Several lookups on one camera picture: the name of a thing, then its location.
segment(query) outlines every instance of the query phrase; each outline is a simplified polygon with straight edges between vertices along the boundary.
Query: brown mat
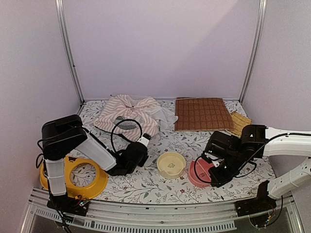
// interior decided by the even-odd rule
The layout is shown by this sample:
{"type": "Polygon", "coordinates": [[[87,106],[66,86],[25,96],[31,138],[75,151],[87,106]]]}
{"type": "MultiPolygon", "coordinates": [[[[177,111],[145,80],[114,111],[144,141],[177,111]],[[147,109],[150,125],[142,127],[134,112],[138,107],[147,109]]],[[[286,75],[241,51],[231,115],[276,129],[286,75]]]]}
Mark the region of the brown mat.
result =
{"type": "Polygon", "coordinates": [[[235,136],[241,137],[242,135],[242,129],[246,125],[252,124],[252,120],[242,116],[241,114],[234,111],[231,113],[232,121],[233,121],[233,129],[228,130],[228,132],[234,134],[235,136]]]}
{"type": "Polygon", "coordinates": [[[202,98],[176,100],[178,121],[175,131],[232,130],[233,122],[223,99],[202,98]]]}

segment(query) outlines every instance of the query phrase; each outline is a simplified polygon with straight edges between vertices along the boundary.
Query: striped towel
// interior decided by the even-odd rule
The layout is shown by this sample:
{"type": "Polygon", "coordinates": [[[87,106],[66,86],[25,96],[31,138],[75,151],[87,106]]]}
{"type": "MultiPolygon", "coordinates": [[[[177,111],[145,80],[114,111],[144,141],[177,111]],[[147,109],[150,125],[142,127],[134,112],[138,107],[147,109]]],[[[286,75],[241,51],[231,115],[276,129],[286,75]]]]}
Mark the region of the striped towel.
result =
{"type": "MultiPolygon", "coordinates": [[[[123,119],[134,119],[142,127],[142,133],[151,137],[159,131],[158,122],[149,116],[149,112],[161,108],[152,97],[134,100],[129,95],[117,95],[110,98],[94,125],[106,132],[111,132],[115,125],[123,119]]],[[[125,121],[114,130],[115,134],[122,134],[128,140],[136,142],[140,136],[139,126],[135,122],[125,121]]]]}

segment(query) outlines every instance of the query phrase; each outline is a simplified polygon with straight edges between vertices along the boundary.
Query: black cable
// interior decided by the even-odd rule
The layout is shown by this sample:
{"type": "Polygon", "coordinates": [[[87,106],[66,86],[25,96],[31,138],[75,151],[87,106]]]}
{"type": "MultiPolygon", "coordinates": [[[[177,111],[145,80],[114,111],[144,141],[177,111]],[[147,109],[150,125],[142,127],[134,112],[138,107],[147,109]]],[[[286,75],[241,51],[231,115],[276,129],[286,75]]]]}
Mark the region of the black cable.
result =
{"type": "Polygon", "coordinates": [[[49,191],[51,203],[52,203],[54,209],[56,210],[56,212],[58,213],[58,215],[60,216],[60,218],[62,220],[63,229],[66,231],[66,233],[72,233],[71,230],[69,229],[69,225],[66,223],[66,220],[65,220],[65,219],[68,220],[69,217],[67,217],[65,214],[61,214],[61,212],[58,210],[58,208],[56,207],[56,205],[53,201],[49,182],[48,182],[48,191],[49,191]]]}
{"type": "Polygon", "coordinates": [[[119,121],[119,122],[113,127],[113,129],[112,129],[112,131],[111,131],[111,133],[110,133],[110,142],[111,142],[112,149],[113,149],[113,151],[114,151],[115,153],[118,153],[118,152],[116,151],[116,148],[115,148],[115,146],[114,146],[114,144],[113,144],[113,132],[114,132],[114,130],[117,128],[118,125],[120,125],[122,122],[125,122],[125,121],[132,121],[132,122],[135,122],[135,123],[139,126],[139,129],[140,129],[140,136],[139,136],[139,138],[141,138],[141,136],[142,136],[142,128],[141,128],[141,125],[140,125],[136,120],[133,120],[133,119],[124,119],[124,120],[119,121]]]}
{"type": "Polygon", "coordinates": [[[276,222],[276,221],[280,218],[281,213],[282,213],[282,210],[283,210],[283,196],[281,196],[281,199],[282,199],[282,201],[281,201],[281,208],[280,208],[280,212],[278,213],[278,215],[277,215],[277,217],[274,219],[274,221],[273,221],[273,222],[271,222],[271,223],[268,223],[266,227],[271,226],[272,224],[274,224],[274,223],[275,223],[275,222],[276,222]]]}
{"type": "Polygon", "coordinates": [[[255,171],[255,169],[257,168],[257,164],[254,163],[254,162],[252,162],[252,161],[249,161],[249,163],[250,163],[251,165],[254,166],[253,169],[252,169],[250,172],[248,172],[247,174],[242,175],[242,176],[235,176],[235,178],[241,178],[241,177],[244,177],[244,176],[248,176],[248,175],[251,174],[253,171],[255,171]]]}
{"type": "Polygon", "coordinates": [[[41,166],[41,164],[42,164],[42,162],[43,162],[43,158],[42,158],[41,161],[40,161],[40,163],[38,164],[38,159],[40,158],[40,156],[43,156],[43,153],[39,154],[39,155],[37,156],[37,158],[35,159],[35,168],[37,168],[37,169],[41,166]]]}
{"type": "Polygon", "coordinates": [[[250,222],[251,222],[252,225],[255,226],[257,229],[264,229],[264,228],[269,227],[269,226],[271,226],[272,224],[274,224],[274,223],[280,218],[281,213],[282,213],[282,210],[283,210],[283,196],[281,196],[281,208],[280,208],[280,212],[278,213],[278,215],[276,216],[276,218],[274,219],[273,222],[271,222],[271,223],[268,222],[267,225],[263,225],[263,226],[259,226],[259,227],[256,227],[256,226],[254,225],[254,223],[252,223],[252,221],[250,221],[250,222]]]}
{"type": "Polygon", "coordinates": [[[56,138],[56,137],[59,137],[59,136],[65,134],[65,133],[68,133],[69,131],[74,130],[74,129],[83,129],[83,130],[85,130],[87,133],[89,132],[88,129],[86,129],[86,128],[82,127],[82,126],[76,126],[76,127],[72,127],[72,128],[69,129],[69,130],[66,130],[65,132],[62,132],[62,133],[60,133],[60,134],[58,134],[58,135],[55,135],[55,136],[52,136],[52,137],[48,137],[48,138],[44,138],[44,139],[40,139],[40,140],[37,141],[37,145],[38,145],[38,147],[43,151],[43,148],[42,148],[42,146],[40,145],[40,142],[50,141],[51,139],[54,139],[54,138],[56,138]]]}

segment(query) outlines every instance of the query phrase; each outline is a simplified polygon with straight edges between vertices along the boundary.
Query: wire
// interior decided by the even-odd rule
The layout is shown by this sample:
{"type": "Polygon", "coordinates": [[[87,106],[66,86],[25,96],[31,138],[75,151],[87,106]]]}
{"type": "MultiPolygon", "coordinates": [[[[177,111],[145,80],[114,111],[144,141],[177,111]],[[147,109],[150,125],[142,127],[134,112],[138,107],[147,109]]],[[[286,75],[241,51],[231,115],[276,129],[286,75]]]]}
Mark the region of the wire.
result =
{"type": "Polygon", "coordinates": [[[56,138],[56,137],[59,137],[59,136],[65,134],[65,133],[68,133],[69,131],[74,130],[74,129],[83,129],[83,130],[85,130],[85,131],[88,133],[88,130],[87,130],[86,128],[82,127],[82,126],[72,127],[71,129],[66,130],[65,132],[62,132],[62,133],[60,133],[60,134],[58,134],[58,135],[55,135],[55,136],[52,136],[52,137],[48,137],[48,138],[44,138],[44,139],[38,140],[38,141],[37,141],[37,145],[38,145],[38,147],[43,151],[43,148],[42,148],[42,146],[40,145],[40,142],[50,141],[51,139],[54,139],[54,138],[56,138]]]}
{"type": "Polygon", "coordinates": [[[283,196],[281,196],[281,208],[280,208],[280,212],[278,213],[278,215],[277,215],[277,217],[275,218],[275,220],[273,221],[273,222],[269,222],[268,224],[267,224],[267,226],[266,227],[268,227],[268,226],[271,226],[272,224],[274,224],[279,218],[280,218],[280,216],[281,216],[281,213],[282,213],[282,210],[283,210],[283,196]]]}
{"type": "Polygon", "coordinates": [[[248,172],[247,174],[242,175],[242,176],[235,176],[235,178],[241,178],[241,177],[244,177],[244,176],[248,176],[248,175],[251,174],[253,171],[255,171],[255,169],[257,168],[257,164],[254,163],[254,162],[252,162],[252,161],[249,161],[249,163],[252,164],[252,165],[254,166],[253,169],[252,169],[250,172],[248,172]]]}
{"type": "Polygon", "coordinates": [[[112,129],[112,131],[111,131],[111,133],[110,133],[110,142],[111,142],[112,149],[113,149],[113,151],[114,151],[115,153],[118,153],[118,152],[116,151],[115,145],[114,145],[114,143],[113,143],[113,132],[114,132],[114,130],[117,128],[118,125],[120,125],[122,122],[125,122],[125,121],[133,121],[133,122],[135,122],[135,123],[139,126],[139,129],[140,129],[140,136],[139,136],[139,138],[141,138],[141,136],[142,136],[142,128],[141,128],[141,125],[140,125],[136,120],[134,120],[134,119],[124,119],[124,120],[119,121],[119,122],[113,127],[113,129],[112,129]]]}
{"type": "Polygon", "coordinates": [[[40,156],[43,156],[43,153],[39,154],[39,155],[37,156],[37,158],[35,159],[35,168],[37,168],[37,169],[41,166],[41,164],[42,164],[42,162],[43,162],[43,158],[42,158],[41,161],[40,161],[40,163],[38,164],[38,160],[39,160],[40,156]]]}
{"type": "Polygon", "coordinates": [[[78,195],[77,197],[79,197],[79,202],[77,204],[75,204],[74,207],[78,206],[83,201],[82,195],[78,195]]]}
{"type": "Polygon", "coordinates": [[[277,217],[274,219],[274,221],[273,221],[273,222],[270,222],[270,219],[273,217],[272,215],[273,215],[274,212],[276,211],[273,207],[272,207],[272,210],[273,210],[273,211],[272,211],[272,214],[270,214],[269,217],[268,217],[268,224],[267,224],[267,225],[263,225],[263,226],[257,227],[257,226],[255,226],[255,225],[252,223],[252,221],[249,219],[250,223],[251,223],[255,228],[257,228],[257,229],[264,229],[264,228],[269,227],[269,226],[271,226],[272,224],[274,224],[274,223],[280,218],[281,213],[282,213],[282,210],[283,210],[283,196],[281,196],[281,208],[280,208],[280,212],[278,213],[278,215],[277,215],[277,217]]]}
{"type": "Polygon", "coordinates": [[[268,139],[268,141],[266,141],[261,147],[259,147],[259,149],[258,149],[257,151],[255,151],[255,152],[252,154],[252,156],[250,156],[250,157],[241,165],[241,167],[238,169],[238,172],[241,171],[241,170],[243,169],[243,167],[244,167],[249,161],[251,161],[251,160],[255,157],[255,155],[256,155],[259,151],[261,151],[261,149],[264,148],[269,142],[271,142],[272,140],[274,140],[274,139],[276,139],[276,138],[278,138],[278,137],[283,137],[283,136],[288,136],[288,135],[289,135],[288,133],[282,133],[282,134],[276,135],[276,136],[274,136],[274,137],[268,139]]]}
{"type": "Polygon", "coordinates": [[[67,221],[72,221],[72,219],[70,219],[68,216],[66,216],[64,213],[61,214],[61,212],[58,210],[58,208],[56,207],[53,198],[52,198],[52,193],[51,193],[51,189],[50,189],[50,184],[48,182],[48,190],[49,190],[49,195],[50,195],[50,200],[51,203],[54,207],[54,209],[56,210],[56,212],[58,213],[58,215],[60,216],[61,220],[62,220],[62,226],[63,229],[66,231],[66,233],[72,233],[71,230],[69,229],[69,225],[66,223],[67,221]]]}

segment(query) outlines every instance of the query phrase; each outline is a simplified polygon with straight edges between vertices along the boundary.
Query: floral tablecloth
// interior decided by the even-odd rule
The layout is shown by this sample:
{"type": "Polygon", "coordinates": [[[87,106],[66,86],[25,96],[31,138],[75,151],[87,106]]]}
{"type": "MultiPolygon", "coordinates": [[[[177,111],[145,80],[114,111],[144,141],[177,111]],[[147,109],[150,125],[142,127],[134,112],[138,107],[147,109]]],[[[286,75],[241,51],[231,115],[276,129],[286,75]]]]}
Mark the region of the floral tablecloth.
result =
{"type": "MultiPolygon", "coordinates": [[[[80,113],[80,117],[86,128],[91,130],[109,148],[112,148],[110,134],[93,125],[94,118],[100,114],[106,102],[106,100],[88,101],[80,113]]],[[[159,100],[159,102],[162,107],[174,112],[175,101],[159,100]]],[[[246,115],[237,101],[225,101],[225,105],[230,113],[237,111],[246,115]]],[[[126,176],[109,176],[107,187],[96,199],[145,204],[185,204],[234,200],[255,196],[259,183],[275,176],[268,159],[264,158],[256,161],[258,166],[250,175],[233,179],[220,188],[199,188],[192,185],[188,180],[188,167],[190,162],[202,153],[211,134],[212,132],[174,132],[173,126],[167,132],[159,132],[148,145],[149,159],[145,166],[137,167],[135,172],[126,176]],[[176,151],[182,154],[187,161],[185,172],[178,179],[164,179],[157,171],[156,160],[167,151],[176,151]]],[[[116,150],[120,150],[126,148],[128,142],[115,135],[114,144],[116,150]]],[[[77,151],[73,151],[71,156],[85,157],[77,151]]],[[[251,166],[246,166],[241,175],[248,173],[251,169],[251,166]]],[[[76,169],[71,178],[76,185],[85,186],[94,179],[94,172],[94,168],[85,166],[82,169],[76,169]]]]}

